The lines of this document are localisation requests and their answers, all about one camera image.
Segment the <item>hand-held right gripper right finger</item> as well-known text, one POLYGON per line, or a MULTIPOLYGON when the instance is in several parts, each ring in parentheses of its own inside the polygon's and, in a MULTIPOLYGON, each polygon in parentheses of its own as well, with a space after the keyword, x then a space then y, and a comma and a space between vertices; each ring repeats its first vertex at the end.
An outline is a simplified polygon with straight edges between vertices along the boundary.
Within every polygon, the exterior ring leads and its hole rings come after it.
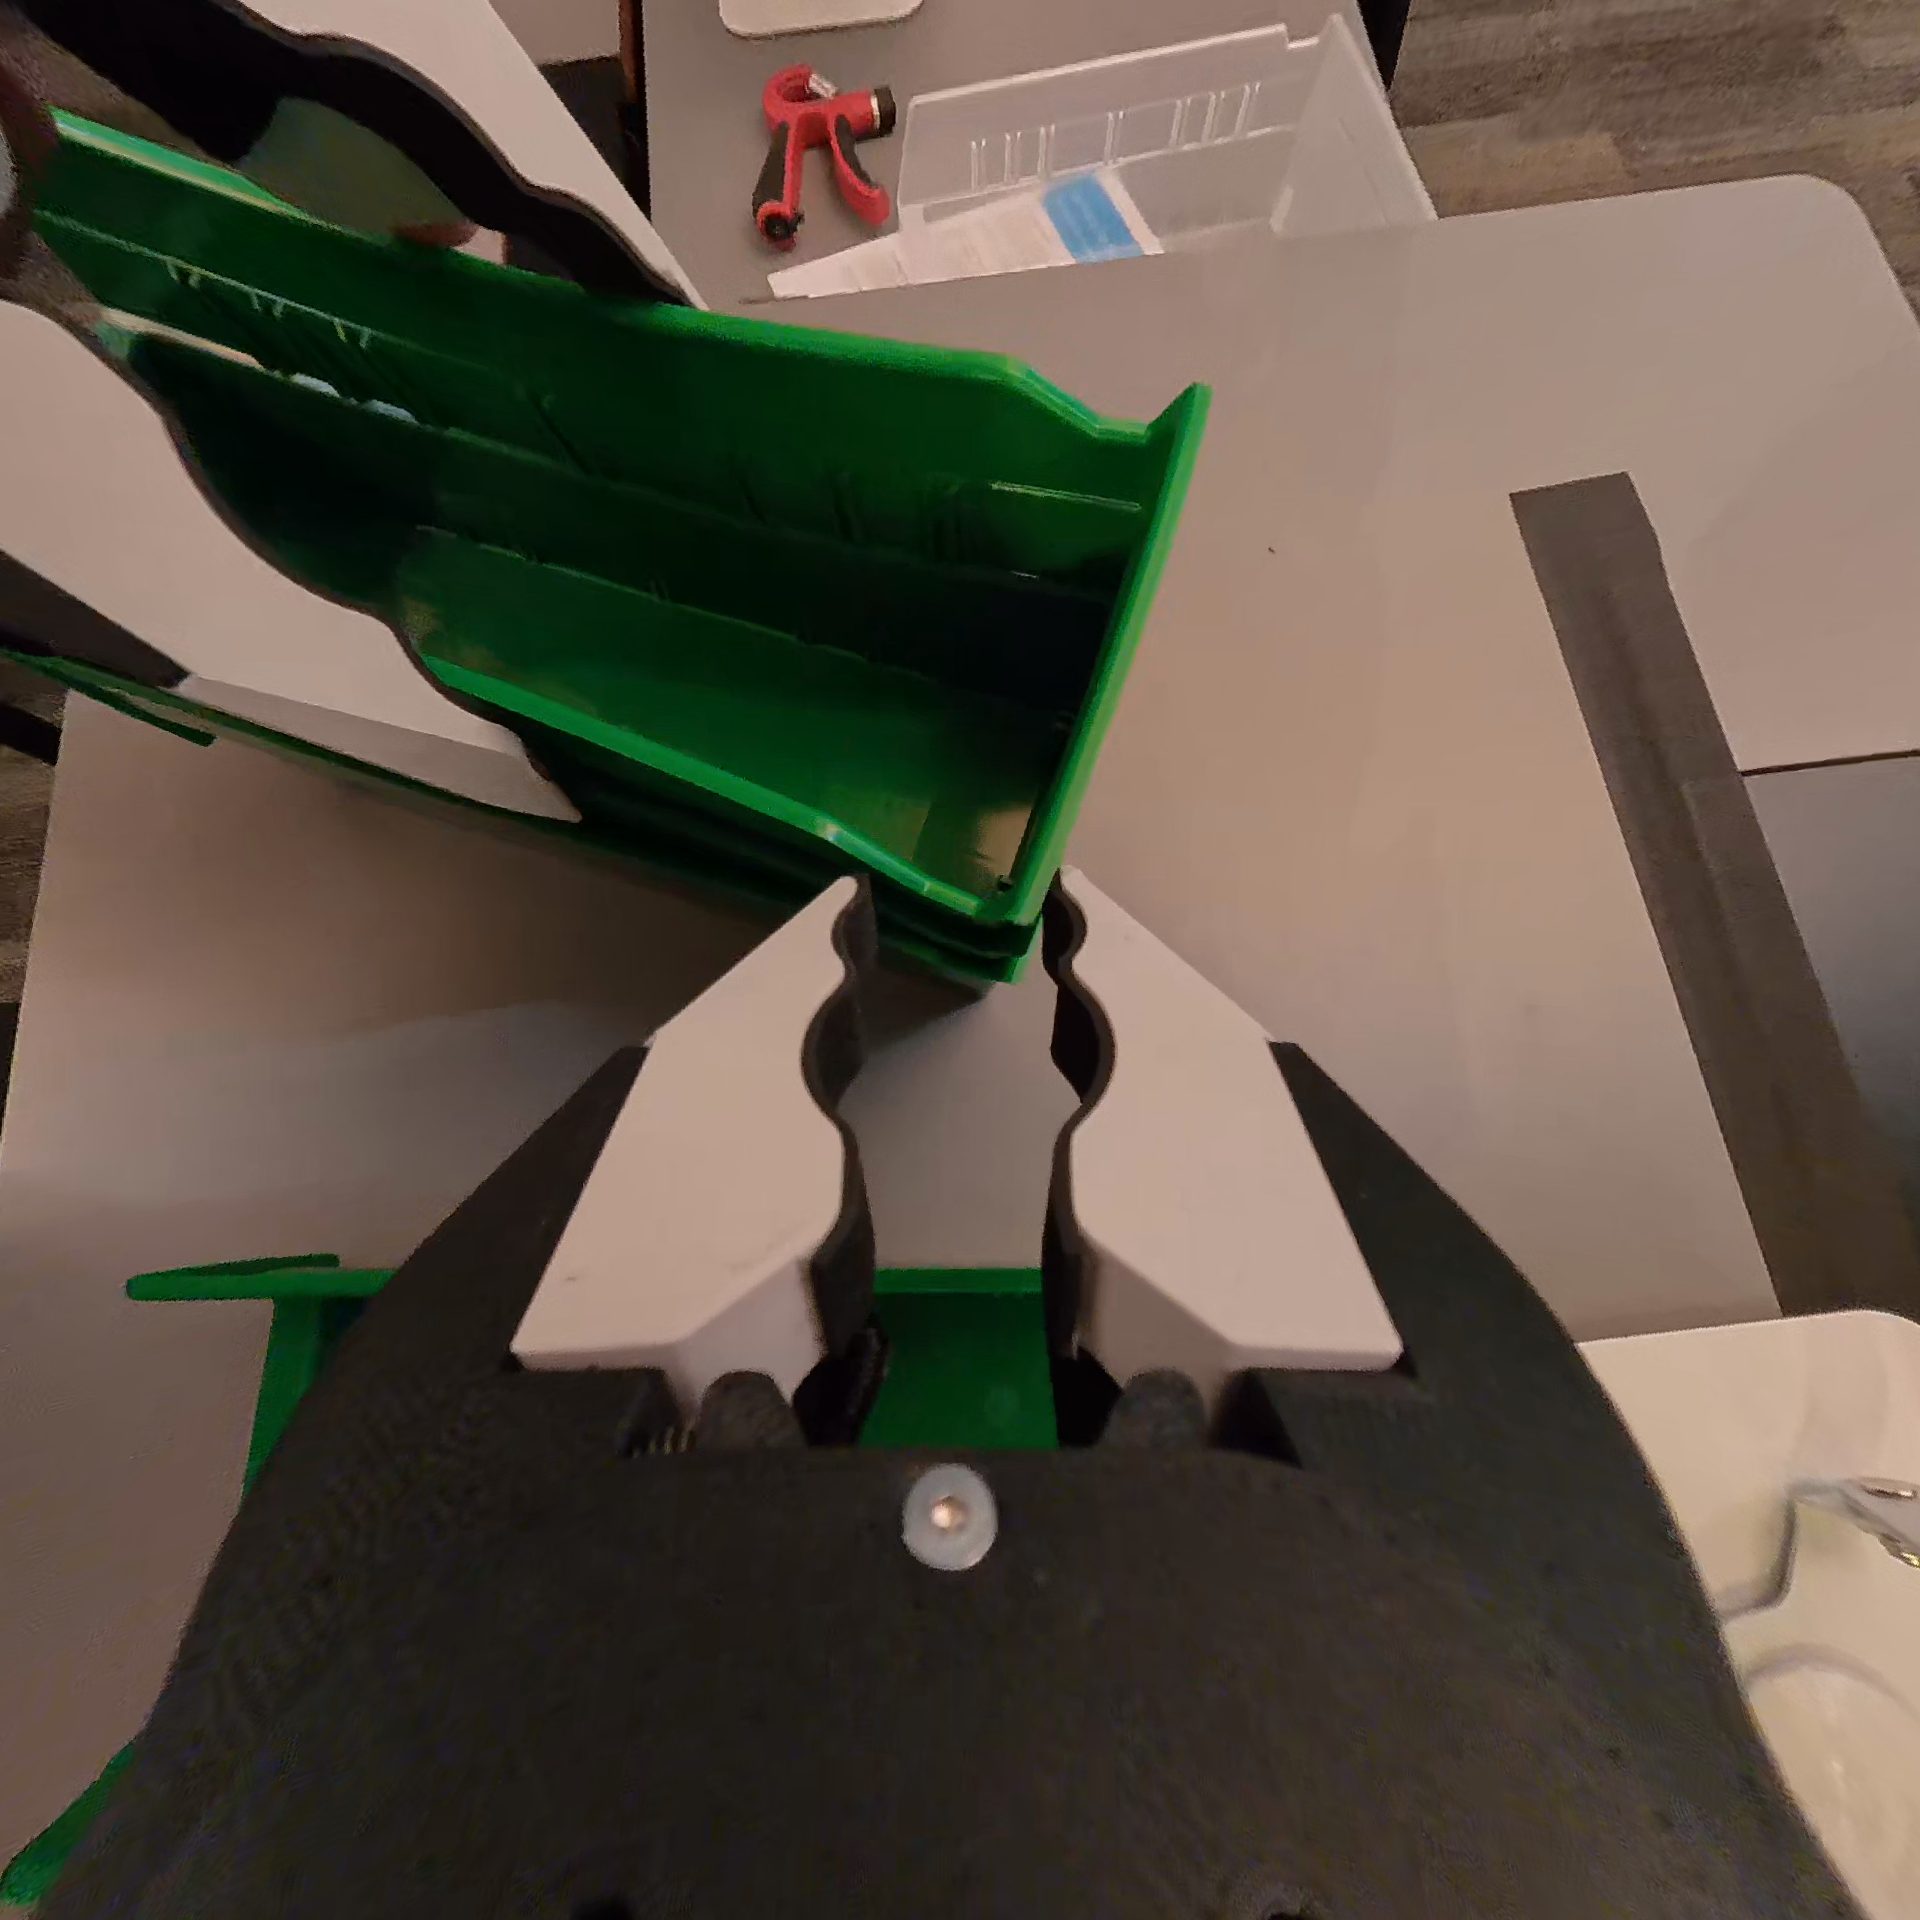
POLYGON ((1046 899, 1049 1056, 1076 1109, 1046 1188, 1046 1344, 1115 1389, 1402 1360, 1380 1282, 1279 1075, 1225 988, 1060 867, 1046 899))

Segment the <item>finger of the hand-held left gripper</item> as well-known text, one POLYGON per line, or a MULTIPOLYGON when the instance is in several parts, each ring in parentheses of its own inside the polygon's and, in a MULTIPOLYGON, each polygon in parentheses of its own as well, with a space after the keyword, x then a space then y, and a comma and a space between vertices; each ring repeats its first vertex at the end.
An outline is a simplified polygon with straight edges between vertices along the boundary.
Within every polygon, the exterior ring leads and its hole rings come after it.
POLYGON ((703 306, 492 3, 52 0, 23 48, 335 227, 525 237, 589 288, 703 306))
POLYGON ((284 576, 163 408, 31 301, 0 327, 3 622, 37 649, 480 809, 575 827, 518 731, 381 615, 284 576))

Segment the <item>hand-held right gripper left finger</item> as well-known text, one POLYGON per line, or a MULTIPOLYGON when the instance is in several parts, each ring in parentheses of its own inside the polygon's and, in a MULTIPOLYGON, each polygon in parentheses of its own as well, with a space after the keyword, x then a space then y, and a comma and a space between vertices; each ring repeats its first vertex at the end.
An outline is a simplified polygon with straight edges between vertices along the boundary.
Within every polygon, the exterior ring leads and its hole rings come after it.
POLYGON ((642 1046, 512 1332, 522 1371, 647 1371, 684 1418, 863 1395, 873 1221, 863 1073, 868 884, 837 873, 642 1046))

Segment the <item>red black hand tool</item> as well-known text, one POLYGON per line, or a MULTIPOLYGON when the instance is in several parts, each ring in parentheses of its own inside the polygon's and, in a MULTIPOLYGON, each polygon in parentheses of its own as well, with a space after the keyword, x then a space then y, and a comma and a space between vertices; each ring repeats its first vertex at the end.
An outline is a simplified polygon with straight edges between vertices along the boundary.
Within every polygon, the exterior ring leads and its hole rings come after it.
POLYGON ((837 201, 866 227, 893 218, 893 195, 863 161, 863 149, 896 130, 890 83, 834 87, 816 65, 793 60, 765 83, 766 156, 752 178, 752 230, 772 251, 789 251, 803 227, 803 166, 824 151, 837 201))

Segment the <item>printed paper leaflet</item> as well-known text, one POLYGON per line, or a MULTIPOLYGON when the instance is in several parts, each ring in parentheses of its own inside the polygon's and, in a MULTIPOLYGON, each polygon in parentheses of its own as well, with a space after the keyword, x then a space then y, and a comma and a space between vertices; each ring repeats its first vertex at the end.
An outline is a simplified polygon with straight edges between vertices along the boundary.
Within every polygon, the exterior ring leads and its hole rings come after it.
POLYGON ((772 300, 828 300, 969 277, 1019 277, 1073 265, 1155 258, 1162 237, 1115 171, 1067 175, 950 218, 911 218, 902 230, 766 272, 772 300))

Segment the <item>clear plastic organizer box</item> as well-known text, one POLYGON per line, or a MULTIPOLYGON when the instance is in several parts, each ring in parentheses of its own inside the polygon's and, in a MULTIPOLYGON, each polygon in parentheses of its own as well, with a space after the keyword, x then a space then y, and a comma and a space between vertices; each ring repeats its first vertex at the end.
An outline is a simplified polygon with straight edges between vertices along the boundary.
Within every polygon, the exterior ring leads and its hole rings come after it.
POLYGON ((1436 218, 1370 54, 1329 12, 1314 37, 1275 24, 921 95, 896 227, 1087 171, 1120 175, 1163 256, 1436 218))

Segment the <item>white lamp base plate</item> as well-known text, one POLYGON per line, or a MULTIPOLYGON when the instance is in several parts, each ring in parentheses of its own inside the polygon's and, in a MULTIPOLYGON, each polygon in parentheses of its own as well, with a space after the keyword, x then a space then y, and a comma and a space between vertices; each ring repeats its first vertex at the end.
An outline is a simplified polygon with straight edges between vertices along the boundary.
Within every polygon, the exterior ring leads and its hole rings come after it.
POLYGON ((1582 1354, 1664 1489, 1799 1814, 1865 1916, 1914 1916, 1914 1323, 1770 1317, 1582 1354))

